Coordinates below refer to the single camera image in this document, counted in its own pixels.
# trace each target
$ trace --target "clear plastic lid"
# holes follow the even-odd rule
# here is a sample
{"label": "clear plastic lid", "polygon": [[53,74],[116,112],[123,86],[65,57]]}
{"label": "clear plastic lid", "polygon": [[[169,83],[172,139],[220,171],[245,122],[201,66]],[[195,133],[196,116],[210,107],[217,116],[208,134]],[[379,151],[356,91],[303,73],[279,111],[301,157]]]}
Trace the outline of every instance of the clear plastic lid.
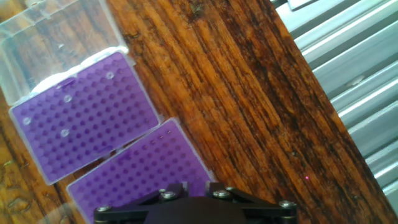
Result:
{"label": "clear plastic lid", "polygon": [[0,24],[0,85],[9,105],[115,51],[128,53],[104,0],[36,0]]}

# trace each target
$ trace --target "black metal bracket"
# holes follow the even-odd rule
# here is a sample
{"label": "black metal bracket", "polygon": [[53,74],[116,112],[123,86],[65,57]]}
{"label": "black metal bracket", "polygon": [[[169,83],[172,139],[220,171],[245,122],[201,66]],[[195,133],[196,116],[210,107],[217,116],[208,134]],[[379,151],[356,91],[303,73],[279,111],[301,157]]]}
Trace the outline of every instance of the black metal bracket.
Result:
{"label": "black metal bracket", "polygon": [[265,224],[297,223],[297,206],[275,205],[222,183],[206,183],[205,197],[189,197],[187,184],[170,184],[122,207],[99,207],[95,223]]}

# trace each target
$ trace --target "bolt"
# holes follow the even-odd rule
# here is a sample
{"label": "bolt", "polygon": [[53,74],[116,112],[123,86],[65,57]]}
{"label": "bolt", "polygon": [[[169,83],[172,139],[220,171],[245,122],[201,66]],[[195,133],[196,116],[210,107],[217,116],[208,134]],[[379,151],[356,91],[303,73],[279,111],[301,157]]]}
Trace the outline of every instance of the bolt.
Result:
{"label": "bolt", "polygon": [[69,103],[72,100],[72,97],[70,95],[66,95],[63,97],[64,102]]}
{"label": "bolt", "polygon": [[30,122],[32,122],[31,118],[24,118],[24,120],[23,120],[24,125],[28,125],[28,124],[30,124]]}
{"label": "bolt", "polygon": [[108,210],[110,210],[112,207],[110,207],[109,205],[105,205],[105,206],[102,206],[102,207],[98,207],[97,208],[97,211],[99,211],[99,212],[105,212],[105,211],[108,211]]}
{"label": "bolt", "polygon": [[291,207],[291,206],[293,206],[294,205],[294,203],[293,202],[290,202],[290,201],[286,201],[286,200],[283,200],[283,201],[280,201],[279,202],[279,205],[281,206],[281,207]]}
{"label": "bolt", "polygon": [[175,196],[177,196],[177,195],[174,192],[164,192],[164,193],[162,193],[162,197],[164,199],[167,199],[167,200],[173,199],[173,198],[175,198]]}
{"label": "bolt", "polygon": [[108,72],[107,74],[106,74],[106,78],[107,79],[112,79],[114,77],[114,73],[112,73],[112,72]]}
{"label": "bolt", "polygon": [[213,196],[216,198],[226,198],[229,196],[229,192],[226,190],[218,190],[216,192],[213,192]]}

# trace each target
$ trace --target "wood grain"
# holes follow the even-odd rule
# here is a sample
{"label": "wood grain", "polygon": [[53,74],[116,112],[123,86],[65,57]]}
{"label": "wood grain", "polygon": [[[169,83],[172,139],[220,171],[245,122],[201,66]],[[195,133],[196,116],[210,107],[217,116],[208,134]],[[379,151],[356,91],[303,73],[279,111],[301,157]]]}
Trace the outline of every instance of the wood grain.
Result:
{"label": "wood grain", "polygon": [[[297,202],[303,223],[398,222],[268,0],[109,7],[158,112],[180,119],[219,181]],[[0,218],[82,223],[65,192],[74,176],[46,186],[0,107]]]}

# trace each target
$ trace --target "purple tray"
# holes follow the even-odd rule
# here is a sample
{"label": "purple tray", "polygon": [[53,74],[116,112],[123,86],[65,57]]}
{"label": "purple tray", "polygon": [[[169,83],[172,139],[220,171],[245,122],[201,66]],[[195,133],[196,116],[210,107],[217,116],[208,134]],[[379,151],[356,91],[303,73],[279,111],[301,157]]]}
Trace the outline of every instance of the purple tray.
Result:
{"label": "purple tray", "polygon": [[121,53],[11,108],[10,115],[48,185],[160,123]]}
{"label": "purple tray", "polygon": [[81,214],[93,223],[96,207],[120,207],[170,183],[188,182],[191,196],[204,195],[212,180],[175,119],[67,187]]}

